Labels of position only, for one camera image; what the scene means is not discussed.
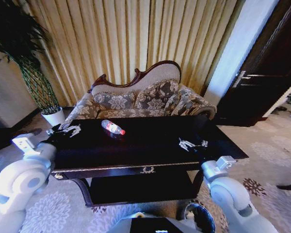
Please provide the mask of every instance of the potted plant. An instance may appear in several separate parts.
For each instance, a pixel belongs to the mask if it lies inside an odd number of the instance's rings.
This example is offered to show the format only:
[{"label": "potted plant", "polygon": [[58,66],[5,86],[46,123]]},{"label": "potted plant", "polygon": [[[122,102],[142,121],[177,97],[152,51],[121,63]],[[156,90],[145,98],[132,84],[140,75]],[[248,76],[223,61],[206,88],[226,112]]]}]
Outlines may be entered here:
[{"label": "potted plant", "polygon": [[39,39],[47,39],[46,31],[34,17],[12,0],[0,0],[0,52],[5,53],[8,62],[17,63],[41,114],[54,126],[62,123],[65,117],[35,56],[36,52],[43,51]]}]

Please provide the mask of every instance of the door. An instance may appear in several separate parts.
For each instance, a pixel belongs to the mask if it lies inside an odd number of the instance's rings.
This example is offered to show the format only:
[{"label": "door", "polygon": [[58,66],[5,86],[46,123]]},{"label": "door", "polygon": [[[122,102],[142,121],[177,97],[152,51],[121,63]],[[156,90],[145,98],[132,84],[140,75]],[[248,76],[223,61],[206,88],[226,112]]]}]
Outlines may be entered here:
[{"label": "door", "polygon": [[252,126],[290,86],[291,0],[282,0],[219,102],[216,123]]}]

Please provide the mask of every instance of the carpet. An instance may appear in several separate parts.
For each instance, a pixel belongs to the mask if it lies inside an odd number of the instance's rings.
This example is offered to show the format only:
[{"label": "carpet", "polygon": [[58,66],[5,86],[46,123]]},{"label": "carpet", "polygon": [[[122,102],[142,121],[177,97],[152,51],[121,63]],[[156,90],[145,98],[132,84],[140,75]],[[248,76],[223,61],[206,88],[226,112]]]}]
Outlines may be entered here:
[{"label": "carpet", "polygon": [[[291,183],[291,118],[288,112],[271,114],[253,127],[219,126],[248,156],[230,170],[230,177],[243,183],[256,209],[281,233],[291,233],[291,191],[280,190],[278,184]],[[47,138],[49,125],[40,115],[22,129],[36,132],[39,140]],[[0,150],[0,170],[21,159],[14,145]],[[72,181],[50,177],[45,190],[36,194],[27,206],[21,233],[104,233],[119,219],[142,211],[157,216],[176,217],[177,210],[189,200],[125,204],[86,208],[81,191]],[[227,233],[226,217],[210,199],[204,184],[196,199],[206,206],[215,219],[216,232]]]}]

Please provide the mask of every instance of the white wall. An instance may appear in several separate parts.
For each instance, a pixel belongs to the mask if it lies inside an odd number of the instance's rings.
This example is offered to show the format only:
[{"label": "white wall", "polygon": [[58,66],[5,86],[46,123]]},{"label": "white wall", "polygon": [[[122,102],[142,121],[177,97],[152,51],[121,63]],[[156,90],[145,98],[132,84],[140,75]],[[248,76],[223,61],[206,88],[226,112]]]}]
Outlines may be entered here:
[{"label": "white wall", "polygon": [[12,127],[37,106],[32,100],[14,62],[0,62],[0,122],[2,126]]},{"label": "white wall", "polygon": [[278,0],[247,0],[222,53],[204,98],[217,105],[233,82]]}]

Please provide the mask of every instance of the curtain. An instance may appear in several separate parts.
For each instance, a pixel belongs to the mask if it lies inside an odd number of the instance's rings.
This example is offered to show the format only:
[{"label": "curtain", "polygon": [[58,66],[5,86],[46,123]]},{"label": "curtain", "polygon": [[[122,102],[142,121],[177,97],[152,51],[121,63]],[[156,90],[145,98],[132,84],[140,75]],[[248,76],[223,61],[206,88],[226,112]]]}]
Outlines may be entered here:
[{"label": "curtain", "polygon": [[47,29],[42,41],[67,105],[102,74],[129,83],[134,69],[176,61],[181,82],[200,93],[236,0],[29,0]]}]

